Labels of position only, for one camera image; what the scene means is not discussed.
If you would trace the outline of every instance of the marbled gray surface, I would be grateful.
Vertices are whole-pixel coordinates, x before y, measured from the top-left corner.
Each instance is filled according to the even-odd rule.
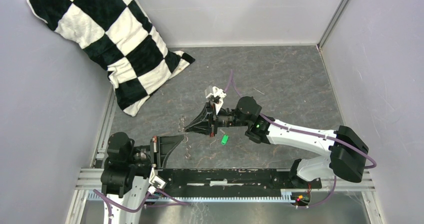
[[[147,145],[154,135],[182,134],[182,128],[202,110],[208,85],[225,88],[229,70],[243,95],[254,96],[262,113],[310,128],[334,129],[341,124],[324,65],[314,46],[212,47],[182,49],[196,61],[167,81],[130,117],[117,108],[111,133],[123,131],[136,145]],[[233,89],[224,107],[234,108]],[[246,127],[223,128],[210,138],[187,133],[170,155],[168,168],[290,168],[298,158],[314,153],[282,145],[256,144],[244,136]]]

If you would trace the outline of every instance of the black square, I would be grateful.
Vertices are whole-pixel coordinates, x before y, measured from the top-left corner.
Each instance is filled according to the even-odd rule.
[[[143,14],[142,10],[138,6],[135,0],[132,0],[128,5],[128,9],[134,15],[135,19],[137,19],[141,25],[143,25],[143,29],[150,33],[152,30],[152,24],[149,22],[149,19]]]
[[[73,4],[107,31],[127,7],[123,0],[73,0]]]
[[[156,68],[164,59],[161,51],[157,48],[156,42],[148,35],[135,49],[126,55],[128,61],[137,76]]]
[[[115,94],[117,103],[122,110],[148,95],[137,78],[120,83],[115,89]]]
[[[83,50],[91,60],[98,63],[104,70],[108,70],[108,65],[111,65],[124,57],[122,52],[107,35],[103,35],[103,37]]]
[[[168,69],[171,73],[174,72],[174,70],[177,68],[178,64],[180,63],[181,57],[177,55],[174,52],[168,51],[168,54],[165,57],[166,65],[168,65]]]
[[[29,3],[35,14],[46,20],[48,28],[53,31],[72,4],[70,0],[29,0]]]

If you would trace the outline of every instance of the white wall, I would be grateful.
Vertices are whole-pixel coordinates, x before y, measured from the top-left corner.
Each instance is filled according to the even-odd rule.
[[[169,46],[316,44],[341,0],[139,0]]]
[[[64,223],[111,86],[26,0],[0,6],[0,223]]]
[[[388,223],[424,211],[424,0],[351,0],[323,57],[346,124],[369,145]]]

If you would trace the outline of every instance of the black and white checkered towel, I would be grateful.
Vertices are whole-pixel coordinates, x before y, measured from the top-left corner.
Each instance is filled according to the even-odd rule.
[[[119,107],[141,105],[194,59],[170,52],[137,0],[27,0],[32,12],[108,71]]]

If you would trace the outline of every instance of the small green block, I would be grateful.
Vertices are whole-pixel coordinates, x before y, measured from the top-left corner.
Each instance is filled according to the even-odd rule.
[[[227,141],[228,141],[228,135],[224,135],[224,137],[223,137],[223,139],[221,141],[221,144],[222,145],[225,145],[227,143]]]

